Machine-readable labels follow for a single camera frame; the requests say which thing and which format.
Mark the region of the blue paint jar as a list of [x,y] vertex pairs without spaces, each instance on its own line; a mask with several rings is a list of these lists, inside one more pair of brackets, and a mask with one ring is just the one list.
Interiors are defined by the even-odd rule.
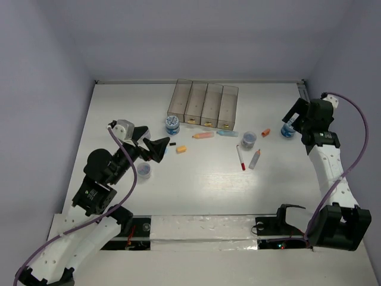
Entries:
[[177,116],[168,116],[165,120],[165,130],[170,135],[176,135],[180,130],[180,122]]
[[288,121],[287,123],[284,123],[280,130],[280,133],[285,138],[292,138],[296,133],[292,127],[292,121]]

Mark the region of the paperclip jar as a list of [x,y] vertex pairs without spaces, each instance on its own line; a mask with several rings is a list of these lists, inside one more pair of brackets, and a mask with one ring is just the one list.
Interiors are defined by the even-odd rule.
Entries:
[[254,147],[254,144],[257,140],[257,136],[253,132],[245,132],[243,134],[242,140],[241,140],[241,145],[246,148],[246,149],[252,149]]
[[137,174],[142,179],[149,179],[152,174],[152,168],[149,163],[142,162],[138,164],[137,168]]

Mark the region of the orange highlighter cap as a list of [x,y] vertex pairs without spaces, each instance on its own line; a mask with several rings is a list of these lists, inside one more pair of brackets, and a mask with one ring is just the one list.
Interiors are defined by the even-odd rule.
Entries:
[[270,134],[270,129],[266,129],[266,130],[262,131],[261,136],[262,136],[262,137],[266,137],[266,136],[268,136],[269,134]]

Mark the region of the clear pencil-shaped highlighter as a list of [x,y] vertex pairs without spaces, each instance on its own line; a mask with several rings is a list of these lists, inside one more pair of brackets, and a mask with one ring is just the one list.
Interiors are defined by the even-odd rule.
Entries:
[[253,170],[253,169],[255,168],[255,166],[256,166],[256,164],[258,163],[258,160],[259,160],[259,158],[260,158],[260,155],[261,155],[261,150],[258,149],[258,150],[254,153],[254,155],[253,155],[253,157],[252,157],[252,159],[251,159],[251,161],[250,161],[249,168],[250,168],[251,170]]

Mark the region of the orange highlighter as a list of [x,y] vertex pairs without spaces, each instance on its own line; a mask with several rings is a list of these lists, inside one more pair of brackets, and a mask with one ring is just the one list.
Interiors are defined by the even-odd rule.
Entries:
[[194,134],[193,139],[207,139],[207,138],[213,138],[214,132],[203,132],[203,133],[197,133]]

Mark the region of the red whiteboard marker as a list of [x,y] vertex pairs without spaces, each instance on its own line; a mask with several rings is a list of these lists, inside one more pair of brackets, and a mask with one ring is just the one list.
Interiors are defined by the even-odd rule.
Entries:
[[245,166],[245,163],[244,163],[244,160],[243,160],[243,155],[242,155],[242,151],[241,151],[241,148],[239,145],[236,145],[236,150],[238,152],[238,157],[239,157],[239,161],[240,161],[240,165],[241,165],[241,169],[243,171],[246,171],[246,166]]

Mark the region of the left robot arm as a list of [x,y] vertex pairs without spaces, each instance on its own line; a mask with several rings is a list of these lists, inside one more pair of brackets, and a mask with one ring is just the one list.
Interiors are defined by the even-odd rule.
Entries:
[[113,121],[107,129],[118,150],[111,154],[100,148],[89,154],[61,229],[23,263],[14,285],[74,285],[78,271],[110,239],[130,232],[133,213],[122,204],[138,181],[134,162],[159,163],[170,139],[152,141],[144,136],[147,126],[134,127],[126,120]]

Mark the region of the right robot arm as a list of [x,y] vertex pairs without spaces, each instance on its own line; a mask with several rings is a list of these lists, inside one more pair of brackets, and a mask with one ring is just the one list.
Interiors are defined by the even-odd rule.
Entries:
[[340,98],[339,94],[327,92],[319,99],[300,98],[283,122],[296,116],[292,128],[301,134],[323,195],[307,224],[304,240],[313,247],[355,251],[370,226],[371,214],[360,207],[346,177],[362,159],[368,139],[353,164],[343,169],[339,138],[329,130]]

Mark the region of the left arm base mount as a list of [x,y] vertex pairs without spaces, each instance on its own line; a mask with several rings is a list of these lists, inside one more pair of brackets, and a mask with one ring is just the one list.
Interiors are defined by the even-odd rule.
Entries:
[[128,231],[123,231],[107,242],[101,250],[145,251],[151,249],[151,217],[134,216]]

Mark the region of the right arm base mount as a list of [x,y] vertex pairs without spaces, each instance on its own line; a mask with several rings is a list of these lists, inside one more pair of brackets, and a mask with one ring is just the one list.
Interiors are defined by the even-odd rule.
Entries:
[[304,232],[286,222],[288,208],[305,210],[296,204],[281,204],[274,216],[257,216],[251,233],[257,236],[260,250],[309,249],[314,247],[304,238]]

